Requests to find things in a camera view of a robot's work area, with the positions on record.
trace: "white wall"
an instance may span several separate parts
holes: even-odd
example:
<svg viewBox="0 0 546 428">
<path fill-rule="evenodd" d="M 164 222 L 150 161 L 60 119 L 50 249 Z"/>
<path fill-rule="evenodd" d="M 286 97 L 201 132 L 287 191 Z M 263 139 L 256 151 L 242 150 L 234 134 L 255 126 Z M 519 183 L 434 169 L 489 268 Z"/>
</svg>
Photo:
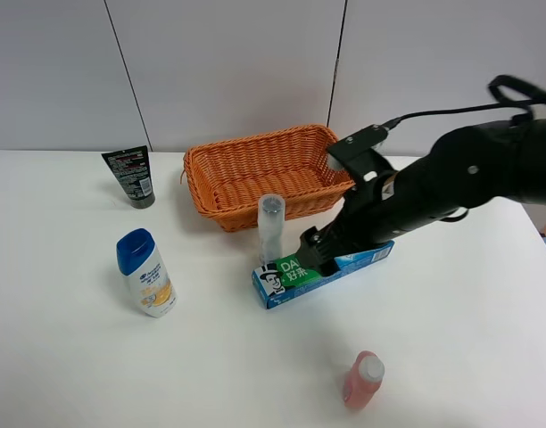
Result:
<svg viewBox="0 0 546 428">
<path fill-rule="evenodd" d="M 146 144 L 102 0 L 0 0 L 0 149 Z"/>
<path fill-rule="evenodd" d="M 349 0 L 330 126 L 346 136 L 413 111 L 489 103 L 515 74 L 546 88 L 546 0 Z M 413 119 L 385 152 L 426 154 L 442 134 L 510 110 Z"/>
<path fill-rule="evenodd" d="M 108 3 L 154 150 L 326 123 L 342 0 Z"/>
</svg>

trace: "clear plastic tube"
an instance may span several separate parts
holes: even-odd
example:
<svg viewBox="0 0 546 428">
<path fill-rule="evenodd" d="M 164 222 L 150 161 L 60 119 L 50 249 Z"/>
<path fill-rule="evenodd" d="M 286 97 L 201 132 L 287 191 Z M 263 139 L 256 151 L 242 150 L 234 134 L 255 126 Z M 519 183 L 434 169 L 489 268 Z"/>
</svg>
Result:
<svg viewBox="0 0 546 428">
<path fill-rule="evenodd" d="M 283 257 L 281 236 L 285 223 L 285 200 L 278 194 L 264 194 L 259 199 L 259 261 L 266 265 Z"/>
</svg>

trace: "blue bottle cap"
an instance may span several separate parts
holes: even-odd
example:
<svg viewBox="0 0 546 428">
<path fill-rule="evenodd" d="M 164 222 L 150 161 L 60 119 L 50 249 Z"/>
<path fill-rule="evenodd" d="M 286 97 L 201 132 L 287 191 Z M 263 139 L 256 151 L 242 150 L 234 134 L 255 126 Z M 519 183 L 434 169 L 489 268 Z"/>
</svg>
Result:
<svg viewBox="0 0 546 428">
<path fill-rule="evenodd" d="M 140 268 L 154 251 L 154 239 L 146 229 L 130 232 L 116 244 L 120 272 L 128 276 Z"/>
</svg>

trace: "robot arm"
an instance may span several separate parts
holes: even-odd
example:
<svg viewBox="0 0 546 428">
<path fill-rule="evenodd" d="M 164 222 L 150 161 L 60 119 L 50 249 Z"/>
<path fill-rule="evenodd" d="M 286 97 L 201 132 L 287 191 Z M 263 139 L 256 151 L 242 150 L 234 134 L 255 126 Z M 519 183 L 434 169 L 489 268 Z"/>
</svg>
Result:
<svg viewBox="0 0 546 428">
<path fill-rule="evenodd" d="M 530 97 L 513 102 L 500 86 Z M 329 166 L 345 168 L 355 182 L 344 194 L 336 218 L 320 231 L 301 236 L 297 259 L 305 268 L 330 276 L 334 258 L 384 245 L 390 239 L 471 209 L 495 196 L 546 204 L 546 119 L 533 120 L 530 105 L 546 104 L 546 92 L 509 76 L 496 78 L 490 90 L 496 104 L 449 112 L 518 107 L 526 113 L 508 121 L 485 123 L 442 136 L 424 158 L 396 171 L 373 147 L 403 119 L 446 111 L 414 113 L 373 125 L 330 146 Z"/>
</svg>

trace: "pink plastic bottle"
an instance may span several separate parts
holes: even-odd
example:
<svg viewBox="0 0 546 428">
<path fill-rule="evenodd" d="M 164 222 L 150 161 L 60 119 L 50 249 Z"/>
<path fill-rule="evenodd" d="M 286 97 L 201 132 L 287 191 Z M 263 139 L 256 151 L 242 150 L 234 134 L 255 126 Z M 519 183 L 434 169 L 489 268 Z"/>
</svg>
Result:
<svg viewBox="0 0 546 428">
<path fill-rule="evenodd" d="M 368 350 L 363 350 L 352 366 L 343 388 L 344 405 L 348 408 L 364 408 L 382 384 L 384 364 Z"/>
</svg>

